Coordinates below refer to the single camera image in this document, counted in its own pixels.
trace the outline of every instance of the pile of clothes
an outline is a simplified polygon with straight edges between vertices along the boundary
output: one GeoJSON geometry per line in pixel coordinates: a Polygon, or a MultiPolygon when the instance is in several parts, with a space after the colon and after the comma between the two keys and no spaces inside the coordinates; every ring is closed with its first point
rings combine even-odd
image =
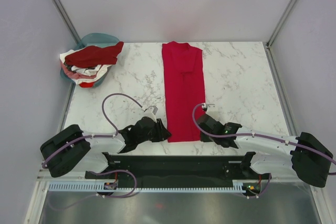
{"type": "Polygon", "coordinates": [[[123,45],[124,42],[120,41],[115,46],[88,46],[60,54],[62,70],[75,84],[91,88],[108,72],[109,67],[117,63],[123,45]]]}

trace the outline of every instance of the pink cloth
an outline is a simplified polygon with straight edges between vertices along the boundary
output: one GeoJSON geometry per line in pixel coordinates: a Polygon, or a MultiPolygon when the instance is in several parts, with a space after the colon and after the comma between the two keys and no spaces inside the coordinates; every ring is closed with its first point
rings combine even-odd
{"type": "Polygon", "coordinates": [[[67,67],[63,64],[63,62],[60,60],[61,62],[61,67],[64,71],[64,73],[70,78],[70,79],[94,79],[95,77],[97,77],[97,75],[95,74],[94,76],[86,76],[85,74],[81,74],[81,73],[74,73],[70,70],[67,69],[67,67]]]}

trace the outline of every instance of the blue plastic basket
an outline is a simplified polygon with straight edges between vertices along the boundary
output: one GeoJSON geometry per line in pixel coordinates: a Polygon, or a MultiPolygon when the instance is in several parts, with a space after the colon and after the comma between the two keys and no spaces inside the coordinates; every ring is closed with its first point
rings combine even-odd
{"type": "MultiPolygon", "coordinates": [[[[83,39],[77,44],[77,46],[74,48],[74,50],[79,50],[84,47],[88,46],[97,46],[100,48],[104,47],[110,47],[110,46],[115,46],[119,42],[118,38],[115,38],[115,36],[107,35],[107,34],[99,34],[99,33],[93,33],[93,34],[88,34],[83,37],[83,39]]],[[[104,74],[98,81],[96,81],[93,85],[93,87],[98,87],[99,85],[102,84],[104,81],[106,75],[110,71],[110,68],[108,68],[106,74],[104,74]]],[[[71,83],[75,83],[74,81],[71,80],[61,69],[60,75],[63,79],[70,81],[71,83]]]]}

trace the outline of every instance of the white wall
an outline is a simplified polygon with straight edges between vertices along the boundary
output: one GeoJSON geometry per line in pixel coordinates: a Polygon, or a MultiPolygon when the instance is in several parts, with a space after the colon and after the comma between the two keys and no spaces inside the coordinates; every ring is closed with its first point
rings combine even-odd
{"type": "Polygon", "coordinates": [[[19,224],[69,88],[58,54],[75,43],[51,0],[0,6],[0,223],[19,224]]]}
{"type": "Polygon", "coordinates": [[[77,32],[125,42],[267,41],[289,0],[61,0],[77,32]]]}
{"type": "MultiPolygon", "coordinates": [[[[335,0],[299,0],[271,51],[299,130],[336,156],[335,39],[335,0]]],[[[327,189],[336,206],[335,177],[327,189]]]]}

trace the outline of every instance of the marble tabletop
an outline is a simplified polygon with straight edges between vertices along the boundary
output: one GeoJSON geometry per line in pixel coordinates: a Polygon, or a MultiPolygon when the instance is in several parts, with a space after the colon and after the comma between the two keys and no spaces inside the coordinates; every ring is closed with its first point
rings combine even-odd
{"type": "MultiPolygon", "coordinates": [[[[221,122],[236,122],[254,130],[288,135],[278,94],[261,42],[192,42],[203,50],[206,102],[216,104],[221,122]]],[[[103,117],[102,100],[111,93],[125,93],[144,107],[156,105],[157,118],[166,126],[162,43],[124,44],[118,62],[97,88],[75,87],[65,127],[111,133],[103,117]]],[[[119,129],[134,124],[142,110],[124,97],[111,97],[106,112],[119,129]]],[[[237,155],[214,143],[145,142],[127,154],[133,155],[237,155]]]]}

